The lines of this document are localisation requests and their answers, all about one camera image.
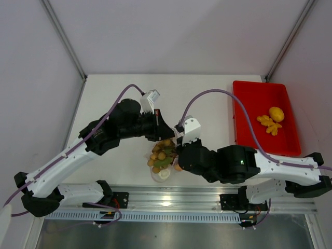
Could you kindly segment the white green leek toy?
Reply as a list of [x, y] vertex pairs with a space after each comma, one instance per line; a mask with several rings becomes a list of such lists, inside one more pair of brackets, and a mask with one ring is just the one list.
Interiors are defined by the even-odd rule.
[[169, 178], [171, 171], [169, 169], [163, 169], [158, 173], [158, 176], [161, 180], [166, 180]]

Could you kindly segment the yellow ginger root toy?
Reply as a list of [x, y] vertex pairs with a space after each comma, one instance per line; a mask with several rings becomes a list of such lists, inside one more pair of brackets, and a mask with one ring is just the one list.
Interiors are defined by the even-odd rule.
[[267, 115], [258, 116], [256, 120], [260, 122], [262, 126], [266, 127], [266, 133], [271, 134], [272, 136], [276, 136], [278, 134], [278, 129], [282, 128], [279, 123], [274, 122], [273, 119]]

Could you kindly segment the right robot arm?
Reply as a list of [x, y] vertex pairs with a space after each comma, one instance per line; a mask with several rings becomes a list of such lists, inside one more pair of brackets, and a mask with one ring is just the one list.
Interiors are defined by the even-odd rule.
[[178, 164], [184, 171], [202, 176], [207, 182], [243, 184], [248, 179], [265, 182], [238, 189], [237, 204], [249, 209], [254, 204], [292, 194], [295, 198], [316, 198], [331, 191], [331, 179], [321, 172], [321, 154], [304, 158], [263, 154], [257, 149], [230, 145], [209, 150], [201, 140], [178, 145]]

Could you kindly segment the yellow potato toy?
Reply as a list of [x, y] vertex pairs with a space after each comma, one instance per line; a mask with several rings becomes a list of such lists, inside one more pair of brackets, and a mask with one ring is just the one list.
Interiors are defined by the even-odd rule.
[[279, 107], [269, 108], [269, 116], [275, 122], [282, 122], [285, 118], [284, 112]]

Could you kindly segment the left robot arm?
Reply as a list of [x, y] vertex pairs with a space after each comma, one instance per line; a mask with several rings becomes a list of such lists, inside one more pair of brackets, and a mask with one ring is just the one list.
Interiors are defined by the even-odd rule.
[[23, 192], [24, 208], [35, 217], [43, 217], [61, 206], [108, 207], [114, 194], [107, 181], [73, 185], [63, 181], [81, 166], [118, 147], [121, 140], [141, 136], [158, 142], [175, 134], [159, 109], [141, 112], [140, 103], [132, 99], [115, 104], [110, 114], [81, 130], [78, 138], [50, 161], [51, 167], [14, 176], [16, 186]]

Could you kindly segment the longan fruit bunch toy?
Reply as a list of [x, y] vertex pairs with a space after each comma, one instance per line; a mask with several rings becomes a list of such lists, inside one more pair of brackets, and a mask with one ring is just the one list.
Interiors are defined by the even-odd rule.
[[167, 139], [157, 142], [151, 150], [147, 165], [154, 174], [170, 167], [181, 172], [183, 169], [179, 166], [174, 140]]

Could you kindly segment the clear zip top bag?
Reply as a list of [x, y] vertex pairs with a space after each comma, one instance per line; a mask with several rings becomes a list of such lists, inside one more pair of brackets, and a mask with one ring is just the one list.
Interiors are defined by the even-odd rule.
[[145, 155], [151, 177], [157, 183], [164, 183], [173, 174], [177, 174], [183, 170], [179, 166], [178, 154], [176, 152], [179, 134], [175, 128], [172, 130], [174, 137], [155, 142], [151, 150]]

